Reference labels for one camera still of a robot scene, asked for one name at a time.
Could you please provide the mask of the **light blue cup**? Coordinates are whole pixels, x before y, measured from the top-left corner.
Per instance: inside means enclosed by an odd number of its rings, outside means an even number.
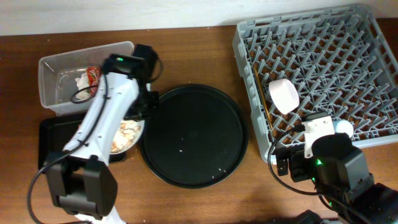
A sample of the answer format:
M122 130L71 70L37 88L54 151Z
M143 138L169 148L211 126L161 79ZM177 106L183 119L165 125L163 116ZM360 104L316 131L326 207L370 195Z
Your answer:
M333 122L333 129L335 133L345 133L350 138L354 134L354 127L353 125L347 120L338 120Z

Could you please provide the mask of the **white pink bowl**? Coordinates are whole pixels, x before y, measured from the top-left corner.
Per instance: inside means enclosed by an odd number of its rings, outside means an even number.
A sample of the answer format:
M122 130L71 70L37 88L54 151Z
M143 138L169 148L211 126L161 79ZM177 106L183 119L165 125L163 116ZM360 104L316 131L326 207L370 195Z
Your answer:
M269 93L273 104L282 114L292 112L300 104L294 84L286 78L270 82Z

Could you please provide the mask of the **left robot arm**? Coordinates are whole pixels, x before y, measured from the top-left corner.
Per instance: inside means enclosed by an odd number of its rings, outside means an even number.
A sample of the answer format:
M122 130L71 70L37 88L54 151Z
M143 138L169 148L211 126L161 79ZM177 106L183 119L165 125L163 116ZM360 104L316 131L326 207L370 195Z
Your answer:
M46 176L52 203L79 223L123 223L115 207L118 183L108 168L111 145L122 121L144 121L158 110L159 93L147 87L161 65L155 50L141 44L132 55L106 58L80 127L38 171Z

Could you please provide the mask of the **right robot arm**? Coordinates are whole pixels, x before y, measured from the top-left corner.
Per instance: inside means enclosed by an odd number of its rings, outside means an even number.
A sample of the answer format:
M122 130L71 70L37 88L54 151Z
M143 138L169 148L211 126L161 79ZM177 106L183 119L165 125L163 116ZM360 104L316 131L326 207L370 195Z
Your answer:
M275 149L278 175L294 182L311 180L312 193L345 223L397 223L397 191L376 183L362 150L345 133L323 136L312 144Z

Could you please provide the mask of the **white tissue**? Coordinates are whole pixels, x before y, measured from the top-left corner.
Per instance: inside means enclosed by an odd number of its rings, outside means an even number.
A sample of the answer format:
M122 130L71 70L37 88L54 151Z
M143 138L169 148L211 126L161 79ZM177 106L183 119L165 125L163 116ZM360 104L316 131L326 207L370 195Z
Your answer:
M89 87L89 85L90 85L86 73L82 73L80 78L75 78L75 81L76 81L76 86L77 86L78 90ZM83 90L76 94L76 98L78 100L86 100L90 96L91 96L91 93L88 89Z

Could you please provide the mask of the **wooden chopstick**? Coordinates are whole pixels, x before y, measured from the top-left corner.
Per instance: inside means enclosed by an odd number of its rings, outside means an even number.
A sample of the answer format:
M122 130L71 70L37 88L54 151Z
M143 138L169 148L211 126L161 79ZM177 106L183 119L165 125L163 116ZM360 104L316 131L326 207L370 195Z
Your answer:
M264 107L264 110L265 110L265 113L266 113L266 117L267 117L267 120L269 122L270 129L273 130L273 125L271 123L271 116L270 116L270 113L269 113L269 110L268 110L268 107L267 107L266 98L265 98L264 90L263 90L263 87L262 87L262 83L261 83L260 78L259 78L259 73L258 73L258 69L257 69L257 64L256 63L253 65L253 68L254 68L254 76L255 76L256 81L257 81L257 87L259 89L259 93L260 93L261 101L262 101L262 104L263 104L263 107Z

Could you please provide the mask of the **red snack wrapper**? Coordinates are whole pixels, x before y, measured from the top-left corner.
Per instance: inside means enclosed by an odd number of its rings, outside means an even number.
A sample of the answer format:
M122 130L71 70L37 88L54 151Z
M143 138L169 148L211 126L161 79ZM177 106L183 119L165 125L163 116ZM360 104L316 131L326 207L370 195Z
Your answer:
M87 74L87 78L88 78L88 85L90 86L88 93L91 96L94 96L97 91L97 87L98 87L99 79L100 79L100 75L101 75L100 67L96 67L96 66L88 67L86 69L86 74Z

